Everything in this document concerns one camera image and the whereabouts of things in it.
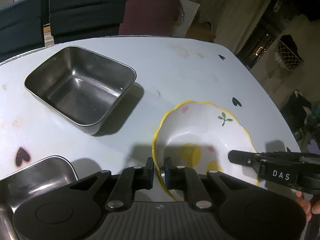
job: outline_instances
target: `red heart decal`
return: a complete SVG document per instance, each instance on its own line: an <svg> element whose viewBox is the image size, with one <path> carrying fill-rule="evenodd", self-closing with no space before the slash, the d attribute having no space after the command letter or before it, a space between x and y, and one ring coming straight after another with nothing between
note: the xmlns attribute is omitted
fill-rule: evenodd
<svg viewBox="0 0 320 240"><path fill-rule="evenodd" d="M214 151L214 148L213 148L213 146L212 146L212 145L209 145L209 146L207 147L207 149L208 149L209 151L211 151L211 152L213 152L213 151Z"/></svg>
<svg viewBox="0 0 320 240"><path fill-rule="evenodd" d="M189 106L184 106L183 108L181 108L181 111L185 113L186 111L188 111L188 109L189 109Z"/></svg>

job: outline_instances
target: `human hand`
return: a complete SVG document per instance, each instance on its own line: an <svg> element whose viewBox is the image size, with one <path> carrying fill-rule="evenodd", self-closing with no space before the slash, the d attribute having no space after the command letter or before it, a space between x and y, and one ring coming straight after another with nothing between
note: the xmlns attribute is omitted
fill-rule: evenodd
<svg viewBox="0 0 320 240"><path fill-rule="evenodd" d="M303 193L301 191L296 192L297 199L296 202L303 208L306 213L307 222L310 221L313 214L320 214L320 200L316 202L313 207L311 207L310 201L304 198Z"/></svg>

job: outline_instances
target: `stainless steel tray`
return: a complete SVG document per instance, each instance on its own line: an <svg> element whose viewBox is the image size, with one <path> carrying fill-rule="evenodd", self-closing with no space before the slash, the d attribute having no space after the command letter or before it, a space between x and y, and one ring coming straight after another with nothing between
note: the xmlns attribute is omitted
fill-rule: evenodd
<svg viewBox="0 0 320 240"><path fill-rule="evenodd" d="M71 163L50 156L0 180L0 239L19 240L12 225L15 210L26 200L77 181Z"/></svg>
<svg viewBox="0 0 320 240"><path fill-rule="evenodd" d="M24 86L83 132L95 134L136 77L129 66L71 46L31 72Z"/></svg>

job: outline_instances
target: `white bowl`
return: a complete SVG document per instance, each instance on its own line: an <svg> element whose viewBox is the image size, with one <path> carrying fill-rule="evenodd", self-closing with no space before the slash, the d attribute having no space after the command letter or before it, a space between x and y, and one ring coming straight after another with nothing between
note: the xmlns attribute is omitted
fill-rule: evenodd
<svg viewBox="0 0 320 240"><path fill-rule="evenodd" d="M198 174L218 170L257 184L252 168L229 162L231 150L256 152L249 133L235 116L210 102L185 101L168 111L152 143L152 157L160 180L160 169L169 156L173 165L193 168Z"/></svg>

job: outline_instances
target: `black heart decal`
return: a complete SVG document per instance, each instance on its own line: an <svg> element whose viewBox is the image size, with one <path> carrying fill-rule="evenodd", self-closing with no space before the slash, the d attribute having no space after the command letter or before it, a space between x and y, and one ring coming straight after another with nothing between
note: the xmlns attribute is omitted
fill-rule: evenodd
<svg viewBox="0 0 320 240"><path fill-rule="evenodd" d="M242 107L242 105L241 105L241 103L238 101L238 99L232 98L232 102L233 102L233 104L234 104L235 106L241 106L241 107Z"/></svg>
<svg viewBox="0 0 320 240"><path fill-rule="evenodd" d="M17 167L20 167L22 164L22 161L29 162L30 161L30 155L26 152L25 149L22 147L19 148L16 155L16 165Z"/></svg>

